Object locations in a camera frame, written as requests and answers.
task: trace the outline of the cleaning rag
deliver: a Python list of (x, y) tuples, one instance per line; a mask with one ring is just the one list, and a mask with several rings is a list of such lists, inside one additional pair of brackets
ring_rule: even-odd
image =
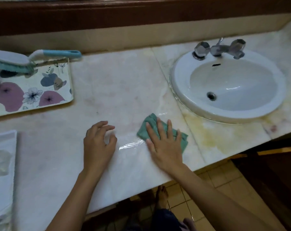
[[(147, 122), (151, 125), (152, 129), (154, 130), (154, 132), (156, 133), (156, 135), (160, 139), (160, 136), (158, 134), (158, 129), (157, 129), (157, 117), (156, 117), (156, 115), (154, 113), (152, 113), (151, 115), (149, 115), (149, 116), (147, 116), (145, 118), (145, 120), (141, 124), (141, 127), (140, 127), (139, 131), (137, 132), (137, 136), (140, 137), (143, 140), (146, 140), (146, 139), (150, 138), (150, 136), (148, 135), (148, 132), (146, 130), (146, 127), (145, 127), (145, 124)], [(163, 121), (161, 123), (163, 124), (164, 131), (167, 133), (167, 129), (168, 129), (167, 124), (164, 123)], [(175, 139), (176, 136), (177, 136), (177, 131), (175, 129), (172, 129), (172, 133), (173, 133), (173, 138)], [(182, 153), (184, 152), (184, 150), (185, 150), (185, 148), (186, 148), (186, 146), (188, 144), (187, 137), (188, 137), (187, 134), (182, 133), (182, 140), (181, 140)]]

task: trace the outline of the green bristles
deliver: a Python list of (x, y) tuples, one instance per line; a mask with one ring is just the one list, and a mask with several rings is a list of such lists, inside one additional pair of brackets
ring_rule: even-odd
[(28, 66), (18, 66), (10, 63), (0, 62), (0, 69), (12, 71), (12, 72), (18, 72), (18, 73), (33, 73), (34, 68), (31, 65)]

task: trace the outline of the cloth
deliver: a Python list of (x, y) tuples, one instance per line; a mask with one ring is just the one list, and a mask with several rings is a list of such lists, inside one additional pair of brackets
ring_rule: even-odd
[[(137, 136), (140, 137), (143, 140), (149, 139), (150, 136), (148, 135), (148, 132), (146, 130), (145, 124), (149, 123), (151, 125), (151, 127), (153, 128), (154, 132), (156, 133), (156, 135), (160, 138), (159, 134), (158, 134), (158, 129), (157, 129), (157, 117), (154, 113), (152, 113), (151, 115), (147, 116), (145, 118), (145, 120), (143, 121), (143, 123), (141, 124), (141, 127), (139, 129), (139, 131), (137, 132)], [(166, 123), (164, 123), (162, 121), (163, 127), (164, 127), (164, 131), (167, 132), (168, 126)], [(175, 139), (177, 136), (177, 131), (175, 129), (172, 129), (173, 132), (173, 138)], [(181, 140), (181, 148), (182, 148), (182, 153), (184, 152), (188, 141), (187, 141), (187, 137), (188, 135), (185, 133), (182, 133), (182, 140)]]
[[(123, 231), (143, 231), (140, 224), (128, 225)], [(168, 209), (155, 210), (150, 231), (197, 231), (194, 222), (185, 218), (183, 222), (178, 221), (175, 215)]]

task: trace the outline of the marble countertop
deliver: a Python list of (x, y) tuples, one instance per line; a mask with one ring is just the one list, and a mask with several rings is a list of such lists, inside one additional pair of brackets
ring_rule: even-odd
[[(46, 229), (83, 167), (83, 138), (100, 120), (115, 125), (118, 148), (94, 191), (93, 212), (170, 180), (151, 161), (136, 133), (155, 113), (189, 135), (183, 161), (192, 170), (291, 132), (291, 23), (279, 32), (242, 36), (247, 49), (286, 75), (284, 103), (270, 115), (243, 125), (198, 117), (173, 96), (166, 77), (174, 62), (197, 42), (91, 54), (70, 64), (74, 101), (0, 118), (0, 132), (18, 131), (14, 227)], [(231, 43), (235, 38), (226, 38)]]

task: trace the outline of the chrome faucet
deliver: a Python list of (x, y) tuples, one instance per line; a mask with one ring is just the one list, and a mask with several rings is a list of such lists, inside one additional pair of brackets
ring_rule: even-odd
[(216, 45), (209, 46), (207, 42), (200, 42), (193, 52), (193, 57), (198, 60), (204, 60), (206, 55), (210, 52), (214, 57), (221, 57), (222, 53), (227, 53), (233, 56), (234, 59), (244, 57), (243, 49), (246, 42), (242, 39), (234, 40), (230, 46), (221, 45), (223, 38), (220, 38)]

